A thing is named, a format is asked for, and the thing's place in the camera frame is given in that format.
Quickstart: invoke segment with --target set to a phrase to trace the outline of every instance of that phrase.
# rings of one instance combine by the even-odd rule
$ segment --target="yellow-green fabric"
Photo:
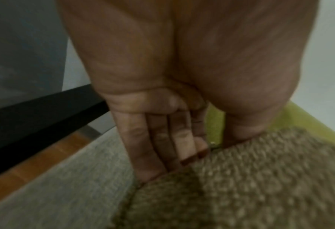
[[[293,102],[287,104],[269,129],[274,130],[291,126],[305,128],[311,134],[335,144],[335,132]],[[206,118],[208,140],[220,144],[223,127],[224,113],[214,106],[210,106]]]

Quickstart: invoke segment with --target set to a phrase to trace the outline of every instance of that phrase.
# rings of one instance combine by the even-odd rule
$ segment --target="woven fabric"
[[[335,228],[335,146],[262,135],[135,188],[109,228]]]

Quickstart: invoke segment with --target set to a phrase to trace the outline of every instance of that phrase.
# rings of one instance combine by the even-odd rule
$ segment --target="wooden floor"
[[[0,200],[32,181],[92,140],[79,132],[63,138],[0,175]]]

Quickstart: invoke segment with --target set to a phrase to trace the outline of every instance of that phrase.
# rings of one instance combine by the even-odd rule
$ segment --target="skin crease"
[[[294,92],[317,0],[58,0],[137,177],[208,153],[207,102],[224,147],[263,132]]]

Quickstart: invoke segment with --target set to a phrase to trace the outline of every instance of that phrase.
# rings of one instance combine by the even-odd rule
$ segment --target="black beam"
[[[108,111],[90,85],[0,109],[0,173]]]

